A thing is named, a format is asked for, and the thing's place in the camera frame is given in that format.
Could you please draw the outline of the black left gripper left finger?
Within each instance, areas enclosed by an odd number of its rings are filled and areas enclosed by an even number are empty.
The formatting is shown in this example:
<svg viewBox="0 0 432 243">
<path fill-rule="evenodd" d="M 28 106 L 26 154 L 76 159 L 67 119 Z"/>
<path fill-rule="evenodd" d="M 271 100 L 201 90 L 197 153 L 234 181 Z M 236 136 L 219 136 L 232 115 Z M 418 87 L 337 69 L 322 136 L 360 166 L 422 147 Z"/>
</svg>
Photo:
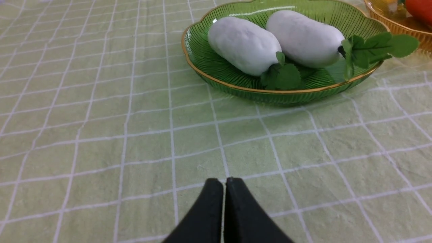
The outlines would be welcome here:
<svg viewBox="0 0 432 243">
<path fill-rule="evenodd" d="M 164 243 L 219 243 L 221 241 L 223 186 L 208 178 L 185 217 Z"/>
</svg>

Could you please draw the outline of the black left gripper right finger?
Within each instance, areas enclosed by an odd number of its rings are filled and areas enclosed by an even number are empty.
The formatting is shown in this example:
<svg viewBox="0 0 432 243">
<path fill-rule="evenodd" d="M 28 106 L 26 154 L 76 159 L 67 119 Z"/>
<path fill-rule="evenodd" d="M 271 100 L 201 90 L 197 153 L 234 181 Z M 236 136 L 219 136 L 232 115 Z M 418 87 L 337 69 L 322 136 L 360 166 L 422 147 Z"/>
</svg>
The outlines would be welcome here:
<svg viewBox="0 0 432 243">
<path fill-rule="evenodd" d="M 293 243 L 255 200 L 241 178 L 226 180 L 225 243 Z"/>
</svg>

